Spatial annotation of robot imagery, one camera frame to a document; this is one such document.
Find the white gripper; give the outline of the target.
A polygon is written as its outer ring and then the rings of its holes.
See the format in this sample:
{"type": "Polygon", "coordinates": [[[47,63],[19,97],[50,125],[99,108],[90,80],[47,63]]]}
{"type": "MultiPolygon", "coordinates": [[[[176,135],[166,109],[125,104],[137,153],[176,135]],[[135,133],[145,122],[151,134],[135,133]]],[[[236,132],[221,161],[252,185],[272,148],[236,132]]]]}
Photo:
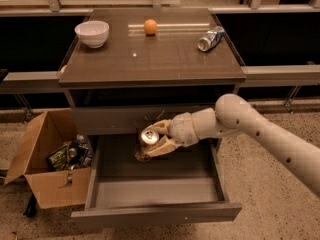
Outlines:
{"type": "Polygon", "coordinates": [[[152,130],[159,135],[168,135],[159,137],[157,144],[146,150],[146,154],[151,158],[173,152],[178,147],[188,147],[196,144],[199,139],[197,137],[192,116],[190,113],[183,113],[175,116],[172,120],[161,120],[148,127],[146,130],[152,130]]]}

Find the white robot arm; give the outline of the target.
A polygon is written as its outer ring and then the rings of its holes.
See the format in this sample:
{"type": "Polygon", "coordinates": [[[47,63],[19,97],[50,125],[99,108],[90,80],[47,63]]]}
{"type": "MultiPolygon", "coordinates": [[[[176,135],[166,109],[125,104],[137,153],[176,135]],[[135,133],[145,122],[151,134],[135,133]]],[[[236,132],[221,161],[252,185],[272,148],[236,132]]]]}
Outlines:
{"type": "Polygon", "coordinates": [[[136,158],[148,161],[203,139],[238,133],[252,137],[320,196],[320,148],[272,123],[236,94],[221,96],[213,108],[178,114],[146,127],[140,133],[136,158]]]}

